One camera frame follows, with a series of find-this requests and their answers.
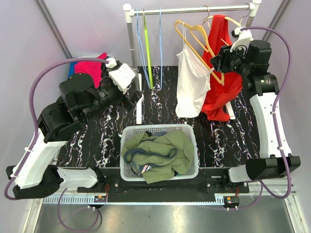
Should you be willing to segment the white pink garment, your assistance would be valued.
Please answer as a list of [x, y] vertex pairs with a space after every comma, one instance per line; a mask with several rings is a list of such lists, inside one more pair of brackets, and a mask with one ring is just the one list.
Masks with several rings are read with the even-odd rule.
[[187, 27], [183, 22], [180, 33], [183, 48], [176, 55], [178, 77], [175, 112], [178, 118], [193, 118], [200, 114], [207, 92], [210, 90], [210, 75], [214, 71], [213, 68], [207, 67], [201, 56], [190, 46], [187, 41]]

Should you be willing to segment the light blue wire hanger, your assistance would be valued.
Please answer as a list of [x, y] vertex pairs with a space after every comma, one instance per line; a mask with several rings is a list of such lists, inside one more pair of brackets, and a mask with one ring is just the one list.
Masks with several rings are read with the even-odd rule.
[[163, 47], [162, 47], [162, 9], [159, 9], [159, 52], [160, 52], [160, 89], [162, 89], [163, 83]]

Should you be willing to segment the neon green hanger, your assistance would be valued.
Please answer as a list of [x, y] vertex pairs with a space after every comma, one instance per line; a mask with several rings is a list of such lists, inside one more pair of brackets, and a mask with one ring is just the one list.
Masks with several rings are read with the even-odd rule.
[[145, 35], [145, 46], [146, 46], [146, 54], [147, 54], [147, 64], [148, 64], [148, 76], [149, 76], [149, 83], [150, 89], [153, 89], [153, 78], [152, 78], [152, 71], [151, 71], [151, 55], [150, 55], [150, 45], [149, 45], [149, 36], [145, 18], [145, 12], [143, 10], [143, 26], [144, 26], [144, 35]]

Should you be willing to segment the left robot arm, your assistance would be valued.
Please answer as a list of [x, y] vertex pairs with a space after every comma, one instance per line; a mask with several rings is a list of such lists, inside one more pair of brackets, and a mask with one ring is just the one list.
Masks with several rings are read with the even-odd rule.
[[61, 96], [35, 119], [36, 132], [22, 160], [6, 168], [10, 181], [15, 183], [14, 199], [45, 198], [66, 188], [75, 188], [80, 193], [104, 191], [105, 178], [100, 169], [59, 168], [51, 161], [73, 134], [108, 107], [122, 105], [132, 110], [141, 92], [136, 89], [132, 98], [126, 94], [136, 79], [133, 71], [111, 71], [98, 87], [86, 73], [73, 74], [61, 82]]

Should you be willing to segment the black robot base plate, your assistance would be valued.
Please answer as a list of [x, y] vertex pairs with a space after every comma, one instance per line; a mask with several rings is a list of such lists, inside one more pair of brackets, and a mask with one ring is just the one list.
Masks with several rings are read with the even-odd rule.
[[199, 168], [195, 178], [169, 180], [152, 184], [146, 182], [129, 182], [121, 178], [119, 168], [100, 170], [103, 179], [98, 187], [82, 188], [79, 193], [91, 193], [103, 196], [108, 193], [109, 203], [174, 203], [174, 202], [215, 202], [216, 194], [235, 195], [249, 193], [248, 185], [229, 183], [226, 168]]

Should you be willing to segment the olive green tank top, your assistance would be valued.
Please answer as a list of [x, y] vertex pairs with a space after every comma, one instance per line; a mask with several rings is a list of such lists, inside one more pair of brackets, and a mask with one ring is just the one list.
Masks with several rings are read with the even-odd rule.
[[125, 164], [147, 184], [184, 176], [194, 162], [194, 145], [181, 130], [138, 133], [121, 150]]

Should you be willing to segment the red tank top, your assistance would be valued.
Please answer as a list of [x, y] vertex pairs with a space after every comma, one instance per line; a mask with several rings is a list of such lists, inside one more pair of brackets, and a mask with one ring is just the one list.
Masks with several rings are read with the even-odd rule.
[[[223, 45], [232, 45], [229, 38], [228, 20], [223, 15], [214, 15], [211, 23], [208, 42], [213, 54], [203, 53], [203, 60], [209, 67], [212, 66], [210, 59], [217, 55]], [[229, 121], [230, 116], [224, 111], [225, 105], [234, 100], [242, 90], [242, 78], [240, 75], [230, 72], [224, 74], [224, 84], [216, 81], [210, 75], [210, 90], [206, 94], [206, 99], [201, 112], [207, 114], [209, 121]]]

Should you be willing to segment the blue-grey tank top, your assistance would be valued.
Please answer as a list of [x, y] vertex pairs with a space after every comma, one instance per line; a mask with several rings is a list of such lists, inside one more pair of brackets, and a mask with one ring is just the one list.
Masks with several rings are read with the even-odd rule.
[[167, 142], [167, 134], [167, 132], [145, 131], [134, 135], [123, 146], [124, 162], [147, 183], [166, 180], [173, 176], [172, 147]]

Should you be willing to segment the cream white hanger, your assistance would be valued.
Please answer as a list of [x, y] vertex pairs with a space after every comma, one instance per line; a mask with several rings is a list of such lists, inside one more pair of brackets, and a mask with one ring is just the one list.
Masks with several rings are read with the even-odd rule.
[[[210, 11], [208, 11], [207, 17], [204, 18], [204, 20], [203, 20], [203, 22], [202, 22], [202, 26], [204, 26], [204, 24], [205, 24], [210, 18], [213, 18], [213, 17], [214, 17], [214, 15], [210, 16]], [[236, 20], [234, 20], [234, 19], [232, 19], [232, 18], [230, 18], [230, 17], [228, 17], [228, 16], [225, 16], [225, 19], [228, 20], [228, 21], [230, 21], [230, 22], [232, 22], [232, 23], [234, 23], [234, 24], [237, 25], [238, 27], [241, 27], [241, 26], [242, 26], [242, 25], [241, 25], [241, 22], [242, 22], [242, 21], [237, 22]]]

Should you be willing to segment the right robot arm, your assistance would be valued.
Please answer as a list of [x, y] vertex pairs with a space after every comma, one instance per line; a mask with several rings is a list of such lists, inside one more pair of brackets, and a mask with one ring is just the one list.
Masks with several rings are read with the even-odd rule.
[[230, 168], [221, 179], [221, 188], [228, 193], [234, 191], [238, 183], [283, 178], [301, 165], [300, 157], [292, 155], [287, 143], [279, 104], [275, 102], [279, 94], [277, 78], [267, 71], [271, 53], [269, 42], [253, 40], [249, 46], [221, 46], [210, 60], [217, 71], [232, 71], [242, 77], [259, 132], [259, 158]]

